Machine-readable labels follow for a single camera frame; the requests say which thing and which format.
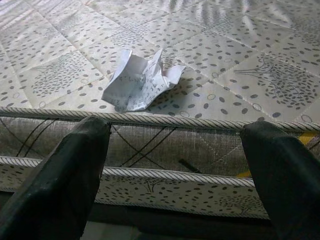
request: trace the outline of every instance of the bed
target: bed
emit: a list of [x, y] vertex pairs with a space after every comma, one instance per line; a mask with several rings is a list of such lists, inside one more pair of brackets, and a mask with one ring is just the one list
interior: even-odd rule
[[[318, 0], [0, 1], [0, 190], [86, 116], [112, 122], [96, 201], [267, 219], [239, 131], [270, 121], [316, 155]], [[145, 110], [101, 100], [121, 50], [179, 83]]]

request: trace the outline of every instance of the mattress top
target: mattress top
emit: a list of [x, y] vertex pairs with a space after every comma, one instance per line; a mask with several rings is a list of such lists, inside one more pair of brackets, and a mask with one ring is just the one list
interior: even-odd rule
[[186, 69], [138, 115], [320, 122], [318, 0], [2, 0], [0, 107], [116, 113], [121, 50]]

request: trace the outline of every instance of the white paper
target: white paper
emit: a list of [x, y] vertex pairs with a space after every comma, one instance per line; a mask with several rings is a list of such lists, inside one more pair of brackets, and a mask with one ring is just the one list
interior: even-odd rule
[[158, 95], [172, 89], [186, 67], [176, 65], [162, 71], [162, 51], [157, 51], [152, 60], [146, 60], [133, 55], [132, 50], [123, 50], [101, 99], [114, 105], [119, 112], [141, 111]]

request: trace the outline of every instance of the floor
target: floor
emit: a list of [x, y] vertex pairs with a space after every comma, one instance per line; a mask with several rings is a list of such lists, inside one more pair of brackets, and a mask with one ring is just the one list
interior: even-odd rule
[[191, 238], [170, 237], [145, 234], [131, 226], [112, 225], [88, 221], [80, 240], [196, 240]]

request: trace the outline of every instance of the crumpled paper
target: crumpled paper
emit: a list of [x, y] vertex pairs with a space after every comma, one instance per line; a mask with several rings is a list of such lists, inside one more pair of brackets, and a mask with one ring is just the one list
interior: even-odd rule
[[123, 50], [101, 99], [114, 105], [118, 112], [141, 111], [158, 95], [172, 89], [186, 67], [176, 65], [163, 71], [162, 51], [157, 51], [152, 60], [146, 60], [133, 55], [132, 50]]

